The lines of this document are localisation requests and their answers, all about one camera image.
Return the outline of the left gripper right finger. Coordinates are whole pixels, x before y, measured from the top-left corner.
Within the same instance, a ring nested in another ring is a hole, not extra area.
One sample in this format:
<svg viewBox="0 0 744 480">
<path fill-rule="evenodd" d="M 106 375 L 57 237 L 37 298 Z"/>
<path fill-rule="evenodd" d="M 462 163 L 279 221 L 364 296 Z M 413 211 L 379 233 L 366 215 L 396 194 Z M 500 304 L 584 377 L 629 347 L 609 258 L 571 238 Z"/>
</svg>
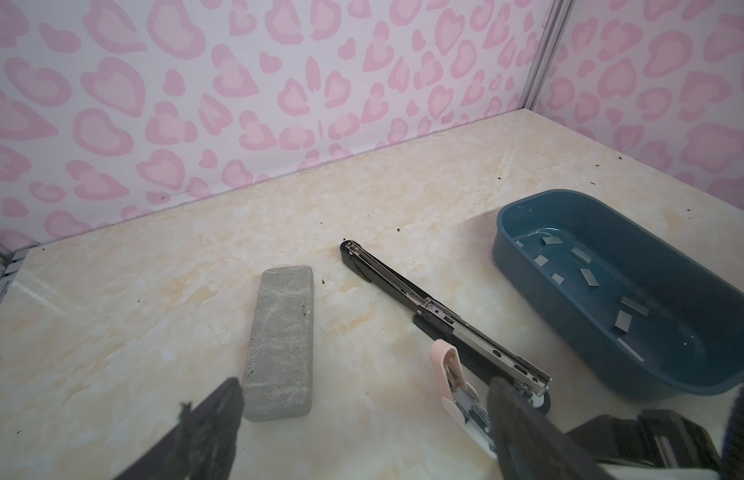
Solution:
<svg viewBox="0 0 744 480">
<path fill-rule="evenodd" d="M 489 384 L 487 411 L 503 478 L 610 477 L 573 440 L 499 377 Z"/>
</svg>

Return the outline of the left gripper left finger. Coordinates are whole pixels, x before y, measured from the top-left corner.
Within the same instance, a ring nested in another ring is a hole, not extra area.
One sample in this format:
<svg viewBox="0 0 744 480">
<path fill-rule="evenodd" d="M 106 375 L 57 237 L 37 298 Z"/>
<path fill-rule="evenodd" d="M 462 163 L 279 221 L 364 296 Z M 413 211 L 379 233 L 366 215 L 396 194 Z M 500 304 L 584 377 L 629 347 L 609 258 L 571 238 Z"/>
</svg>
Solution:
<svg viewBox="0 0 744 480">
<path fill-rule="evenodd" d="M 244 397 L 235 377 L 200 404 L 183 403 L 176 426 L 119 479 L 227 479 L 236 456 Z"/>
</svg>

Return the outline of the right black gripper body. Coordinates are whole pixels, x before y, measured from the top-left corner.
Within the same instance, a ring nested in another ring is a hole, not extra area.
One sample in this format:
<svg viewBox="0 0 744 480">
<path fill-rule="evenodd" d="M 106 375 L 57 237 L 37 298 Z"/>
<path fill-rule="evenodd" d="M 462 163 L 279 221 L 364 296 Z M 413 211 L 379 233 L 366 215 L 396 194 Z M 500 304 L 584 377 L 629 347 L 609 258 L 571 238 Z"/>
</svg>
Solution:
<svg viewBox="0 0 744 480">
<path fill-rule="evenodd" d="M 673 410 L 644 410 L 634 419 L 600 415 L 567 436 L 600 463 L 719 471 L 708 432 Z"/>
</svg>

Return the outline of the pink white stapler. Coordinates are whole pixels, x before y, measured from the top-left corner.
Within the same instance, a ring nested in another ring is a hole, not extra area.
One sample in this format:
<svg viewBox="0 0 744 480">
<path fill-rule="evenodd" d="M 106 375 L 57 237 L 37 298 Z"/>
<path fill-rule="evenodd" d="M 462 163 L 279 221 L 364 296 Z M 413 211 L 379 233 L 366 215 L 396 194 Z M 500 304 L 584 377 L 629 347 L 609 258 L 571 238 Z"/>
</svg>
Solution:
<svg viewBox="0 0 744 480">
<path fill-rule="evenodd" d="M 436 340 L 430 347 L 429 359 L 443 408 L 484 454 L 496 460 L 489 415 L 465 379 L 457 348 Z"/>
</svg>

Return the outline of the grey stone block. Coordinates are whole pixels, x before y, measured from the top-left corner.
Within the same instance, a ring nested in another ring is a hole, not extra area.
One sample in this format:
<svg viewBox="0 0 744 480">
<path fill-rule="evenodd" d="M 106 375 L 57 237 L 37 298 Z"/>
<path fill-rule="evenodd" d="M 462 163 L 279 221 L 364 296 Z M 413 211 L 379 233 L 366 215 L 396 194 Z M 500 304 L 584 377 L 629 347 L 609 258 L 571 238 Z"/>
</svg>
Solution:
<svg viewBox="0 0 744 480">
<path fill-rule="evenodd" d="M 314 275 L 307 265 L 264 271 L 242 385 L 243 417 L 267 422 L 312 407 Z"/>
</svg>

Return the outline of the teal plastic tray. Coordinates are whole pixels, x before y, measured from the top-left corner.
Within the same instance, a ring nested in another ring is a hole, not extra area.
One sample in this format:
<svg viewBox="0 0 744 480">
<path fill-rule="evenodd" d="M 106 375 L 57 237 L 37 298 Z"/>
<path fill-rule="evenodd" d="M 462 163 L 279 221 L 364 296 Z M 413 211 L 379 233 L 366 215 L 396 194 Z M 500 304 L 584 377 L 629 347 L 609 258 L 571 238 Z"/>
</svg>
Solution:
<svg viewBox="0 0 744 480">
<path fill-rule="evenodd" d="M 492 257 L 616 394 L 714 396 L 744 381 L 744 293 L 605 203 L 548 190 L 503 207 Z"/>
</svg>

